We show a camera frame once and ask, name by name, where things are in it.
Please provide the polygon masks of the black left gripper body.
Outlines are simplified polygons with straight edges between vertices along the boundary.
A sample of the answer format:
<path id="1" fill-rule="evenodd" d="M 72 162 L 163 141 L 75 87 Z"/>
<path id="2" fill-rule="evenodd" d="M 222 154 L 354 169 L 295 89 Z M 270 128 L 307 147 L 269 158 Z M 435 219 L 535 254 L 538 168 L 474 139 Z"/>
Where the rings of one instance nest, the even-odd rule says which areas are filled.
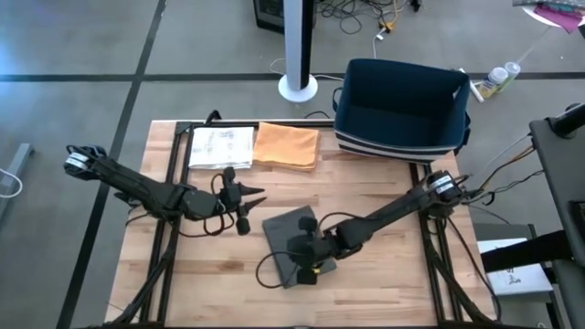
<path id="1" fill-rule="evenodd" d="M 219 192 L 219 201 L 223 205 L 222 214 L 235 213 L 238 218 L 244 218 L 245 214 L 241 205 L 243 192 L 242 183 L 235 180 L 236 172 L 232 166 L 224 169 L 221 174 L 223 187 Z"/>

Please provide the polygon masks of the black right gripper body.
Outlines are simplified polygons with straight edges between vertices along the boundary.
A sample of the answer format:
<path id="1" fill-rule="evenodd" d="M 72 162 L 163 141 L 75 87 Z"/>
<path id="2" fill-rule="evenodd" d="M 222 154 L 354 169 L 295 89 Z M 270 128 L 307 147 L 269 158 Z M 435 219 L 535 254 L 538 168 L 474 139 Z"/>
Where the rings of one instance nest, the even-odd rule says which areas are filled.
<path id="1" fill-rule="evenodd" d="M 342 260 L 349 257 L 353 254 L 353 249 L 341 235 L 336 234 L 337 227 L 349 220 L 351 218 L 322 231 L 320 222 L 316 218 L 301 217 L 298 228 L 303 231 L 303 234 L 287 241 L 289 259 L 303 271 L 316 272 L 326 260 Z"/>

